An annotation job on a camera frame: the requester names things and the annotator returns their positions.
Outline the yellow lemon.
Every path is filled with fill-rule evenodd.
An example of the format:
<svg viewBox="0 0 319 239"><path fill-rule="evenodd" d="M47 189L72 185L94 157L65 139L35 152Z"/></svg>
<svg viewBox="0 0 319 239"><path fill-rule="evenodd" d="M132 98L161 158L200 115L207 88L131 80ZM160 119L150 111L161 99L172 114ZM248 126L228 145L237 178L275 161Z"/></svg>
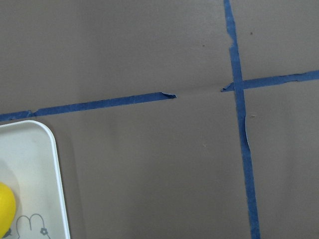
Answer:
<svg viewBox="0 0 319 239"><path fill-rule="evenodd" d="M9 186L0 183L0 237L8 232L16 213L16 201Z"/></svg>

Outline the cream rabbit tray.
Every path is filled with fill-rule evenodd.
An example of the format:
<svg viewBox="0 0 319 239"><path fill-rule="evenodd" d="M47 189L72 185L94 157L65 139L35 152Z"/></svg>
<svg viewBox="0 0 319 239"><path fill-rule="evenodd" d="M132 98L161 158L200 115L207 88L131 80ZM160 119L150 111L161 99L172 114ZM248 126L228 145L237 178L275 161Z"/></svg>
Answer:
<svg viewBox="0 0 319 239"><path fill-rule="evenodd" d="M34 120L0 127L0 180L14 192L15 218L6 239L69 239L57 146Z"/></svg>

